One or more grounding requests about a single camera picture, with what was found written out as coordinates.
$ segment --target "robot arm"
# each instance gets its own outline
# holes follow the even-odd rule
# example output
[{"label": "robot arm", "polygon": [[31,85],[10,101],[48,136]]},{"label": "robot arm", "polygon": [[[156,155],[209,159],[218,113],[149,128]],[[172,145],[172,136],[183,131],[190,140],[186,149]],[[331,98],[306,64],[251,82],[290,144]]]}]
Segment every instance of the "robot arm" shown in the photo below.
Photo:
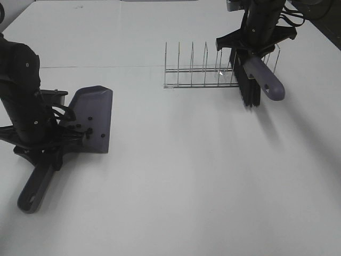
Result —
[{"label": "robot arm", "polygon": [[63,106],[67,94],[40,90],[39,56],[1,34],[0,99],[12,125],[0,127],[0,140],[14,144],[14,153],[35,167],[18,199],[18,207],[26,213],[37,210],[64,154],[108,152],[112,91],[102,86],[82,88],[69,107]]},{"label": "robot arm", "polygon": [[[301,0],[306,4],[317,4],[322,0]],[[275,44],[290,38],[295,39],[296,25],[282,12],[298,16],[296,11],[285,8],[286,0],[228,0],[228,11],[244,10],[241,28],[221,38],[217,38],[217,50],[231,48],[230,61],[238,81],[241,95],[246,106],[258,106],[260,88],[272,100],[282,100],[285,90],[282,83],[261,61],[261,58],[275,49]],[[333,0],[327,9],[330,10]],[[278,26],[278,20],[284,18],[291,27]]]}]

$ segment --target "metal wire rack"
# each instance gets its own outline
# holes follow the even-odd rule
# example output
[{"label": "metal wire rack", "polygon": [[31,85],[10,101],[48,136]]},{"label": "metal wire rack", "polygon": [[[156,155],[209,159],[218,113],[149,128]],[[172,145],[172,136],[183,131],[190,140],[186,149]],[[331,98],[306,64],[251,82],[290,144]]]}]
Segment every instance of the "metal wire rack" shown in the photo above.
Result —
[{"label": "metal wire rack", "polygon": [[[165,89],[191,89],[191,88],[232,88],[238,87],[237,80],[234,77],[234,69],[230,62],[230,49],[216,52],[215,64],[208,64],[208,47],[205,42],[204,55],[202,63],[194,64],[194,42],[191,45],[190,61],[187,66],[180,66],[180,42],[177,47],[177,65],[167,65],[167,42],[165,46]],[[263,61],[269,68],[276,70],[280,47],[276,44],[274,53],[270,53],[263,58]]]}]

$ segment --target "black cable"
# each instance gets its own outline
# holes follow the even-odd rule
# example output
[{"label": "black cable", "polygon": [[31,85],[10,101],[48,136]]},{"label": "black cable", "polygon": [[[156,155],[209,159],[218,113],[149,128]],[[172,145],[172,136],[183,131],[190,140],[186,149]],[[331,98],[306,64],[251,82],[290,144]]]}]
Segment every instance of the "black cable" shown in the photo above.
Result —
[{"label": "black cable", "polygon": [[321,15],[319,17],[315,17],[315,18],[305,18],[305,19],[309,20],[309,21],[316,21],[316,20],[320,20],[320,19],[324,18],[328,14],[328,12],[330,11],[334,1],[335,0],[330,0],[329,6],[328,6],[327,10],[325,11],[325,13],[323,15]]},{"label": "black cable", "polygon": [[64,120],[64,121],[74,121],[74,120],[76,120],[75,112],[71,108],[63,106],[61,104],[57,104],[57,103],[53,103],[52,107],[60,108],[60,109],[65,111],[65,113],[62,114],[59,111],[57,111],[56,109],[52,109],[53,113],[56,114],[55,119],[57,119],[57,120]]},{"label": "black cable", "polygon": [[301,19],[305,19],[306,20],[306,18],[304,17],[303,13],[301,13],[302,15],[297,15],[297,14],[290,13],[290,12],[287,12],[287,11],[282,11],[282,13],[290,15],[290,16],[293,16],[293,17],[297,17],[297,18],[301,18]]},{"label": "black cable", "polygon": [[0,23],[2,23],[5,19],[5,9],[2,3],[0,3]]},{"label": "black cable", "polygon": [[291,21],[291,20],[290,20],[287,16],[285,16],[284,14],[281,14],[281,15],[279,16],[279,18],[280,18],[280,19],[283,19],[287,24],[289,24],[289,25],[291,25],[292,27],[295,27],[295,28],[302,26],[302,25],[304,24],[304,22],[305,22],[305,19],[303,18],[303,21],[302,21],[301,24],[294,23],[293,21]]}]

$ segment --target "gray brush handle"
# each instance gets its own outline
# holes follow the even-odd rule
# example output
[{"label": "gray brush handle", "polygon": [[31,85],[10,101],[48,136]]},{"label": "gray brush handle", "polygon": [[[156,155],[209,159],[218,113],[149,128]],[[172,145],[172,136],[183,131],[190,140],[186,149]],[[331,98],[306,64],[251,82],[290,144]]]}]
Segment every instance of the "gray brush handle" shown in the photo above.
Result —
[{"label": "gray brush handle", "polygon": [[252,56],[243,65],[249,79],[256,79],[266,96],[271,100],[283,100],[285,90],[283,84],[269,70],[267,65],[258,56]]}]

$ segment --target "white tabletop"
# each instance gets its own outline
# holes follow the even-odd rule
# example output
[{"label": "white tabletop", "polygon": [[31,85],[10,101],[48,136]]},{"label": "white tabletop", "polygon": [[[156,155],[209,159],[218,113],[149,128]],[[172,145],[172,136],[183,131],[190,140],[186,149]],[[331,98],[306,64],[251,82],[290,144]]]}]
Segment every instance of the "white tabletop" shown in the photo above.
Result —
[{"label": "white tabletop", "polygon": [[[93,29],[72,6],[98,17]],[[19,16],[7,39],[44,67],[76,66],[42,68],[42,88],[68,90],[68,102],[80,87],[113,89],[112,129],[109,154],[65,157],[32,215],[16,200],[33,167],[0,143],[1,255],[339,255],[341,53],[318,30],[308,23],[280,44],[282,102],[262,95],[249,111],[238,89],[163,89],[164,41],[214,42],[241,15],[214,0],[48,1]],[[148,26],[156,16],[163,34],[163,23]],[[185,17],[188,35],[176,29]]]}]

